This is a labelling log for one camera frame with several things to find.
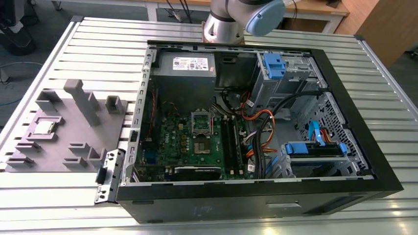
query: wire bundle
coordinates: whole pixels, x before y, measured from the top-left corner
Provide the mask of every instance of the wire bundle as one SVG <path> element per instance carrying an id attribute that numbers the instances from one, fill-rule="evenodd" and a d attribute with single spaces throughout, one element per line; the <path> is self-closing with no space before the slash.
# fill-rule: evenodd
<path id="1" fill-rule="evenodd" d="M 262 125 L 259 126 L 259 128 L 257 129 L 257 133 L 254 134 L 254 138 L 253 138 L 253 153 L 255 156 L 255 174 L 258 175 L 259 179 L 263 179 L 266 177 L 266 158 L 265 158 L 265 147 L 269 144 L 269 141 L 265 142 L 262 144 L 262 132 L 263 129 L 270 121 L 270 119 L 274 120 L 274 115 L 279 112 L 279 110 L 286 106 L 286 104 L 289 102 L 291 102 L 293 100 L 295 100 L 298 97 L 305 96 L 305 95 L 322 95 L 325 91 L 305 91 L 301 93 L 295 93 L 290 96 L 287 96 L 286 98 L 282 99 L 282 101 L 275 105 L 275 107 L 273 108 L 273 110 L 269 113 L 269 116 L 265 117 Z"/>

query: metal bracket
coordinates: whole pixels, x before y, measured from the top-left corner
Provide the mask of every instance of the metal bracket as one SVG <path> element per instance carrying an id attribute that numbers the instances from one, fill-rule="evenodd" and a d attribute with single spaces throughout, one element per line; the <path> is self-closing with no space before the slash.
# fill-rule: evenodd
<path id="1" fill-rule="evenodd" d="M 117 149 L 106 154 L 106 160 L 103 167 L 98 171 L 96 183 L 98 187 L 95 204 L 117 202 L 117 192 L 122 173 L 122 163 L 125 159 L 126 151 Z"/>

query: blue plastic latch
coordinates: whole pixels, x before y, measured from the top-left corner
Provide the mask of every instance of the blue plastic latch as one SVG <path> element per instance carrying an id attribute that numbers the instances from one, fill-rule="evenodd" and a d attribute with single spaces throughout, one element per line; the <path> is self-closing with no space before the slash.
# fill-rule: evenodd
<path id="1" fill-rule="evenodd" d="M 286 73 L 286 62 L 282 60 L 282 56 L 277 53 L 265 54 L 265 65 L 269 71 L 269 78 L 279 80 Z"/>
<path id="2" fill-rule="evenodd" d="M 342 153 L 346 155 L 349 153 L 349 149 L 345 143 L 340 143 L 340 148 Z"/>
<path id="3" fill-rule="evenodd" d="M 289 143 L 285 148 L 287 154 L 307 154 L 306 143 Z"/>
<path id="4" fill-rule="evenodd" d="M 278 160 L 279 160 L 279 156 L 275 156 L 274 159 L 271 160 L 271 162 L 267 165 L 266 174 L 271 171 L 271 168 L 273 168 L 273 166 L 274 166 L 274 164 L 277 163 Z"/>
<path id="5" fill-rule="evenodd" d="M 318 121 L 311 121 L 311 123 L 309 124 L 309 130 L 307 130 L 307 138 L 309 138 L 309 140 L 313 140 L 313 135 L 315 135 L 315 140 L 320 143 L 320 145 L 325 146 L 326 143 L 322 140 L 321 129 L 320 129 L 320 122 Z"/>
<path id="6" fill-rule="evenodd" d="M 293 147 L 291 147 L 290 144 L 286 144 L 286 145 L 285 145 L 285 148 L 286 148 L 286 153 L 287 153 L 287 154 L 294 153 L 294 150 L 293 150 Z"/>
<path id="7" fill-rule="evenodd" d="M 294 149 L 294 154 L 307 153 L 306 143 L 290 143 Z"/>

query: motherboard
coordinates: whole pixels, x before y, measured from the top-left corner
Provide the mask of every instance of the motherboard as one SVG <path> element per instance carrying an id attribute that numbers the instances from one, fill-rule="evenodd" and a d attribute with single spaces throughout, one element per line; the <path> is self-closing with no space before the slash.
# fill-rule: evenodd
<path id="1" fill-rule="evenodd" d="M 137 161 L 141 182 L 247 179 L 241 142 L 245 121 L 215 117 L 205 109 L 162 120 L 158 149 L 145 149 Z"/>

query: slotted aluminum surface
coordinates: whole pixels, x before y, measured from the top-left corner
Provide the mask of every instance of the slotted aluminum surface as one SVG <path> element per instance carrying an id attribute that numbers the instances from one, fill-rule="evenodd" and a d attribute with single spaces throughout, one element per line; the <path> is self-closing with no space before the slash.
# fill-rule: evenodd
<path id="1" fill-rule="evenodd" d="M 71 23 L 35 79 L 11 121 L 0 134 L 0 161 L 34 117 L 34 100 L 43 88 L 62 97 L 66 79 L 80 78 L 96 98 L 119 95 L 134 111 L 147 39 L 202 41 L 193 24 L 84 18 Z M 82 234 L 416 234 L 418 231 L 418 123 L 409 99 L 393 89 L 378 61 L 354 37 L 274 31 L 266 37 L 246 35 L 246 43 L 310 47 L 326 51 L 350 96 L 366 120 L 405 190 L 364 202 L 329 216 L 139 225 L 122 207 L 94 207 L 94 173 L 0 173 L 0 232 Z M 121 139 L 129 138 L 131 115 Z"/>

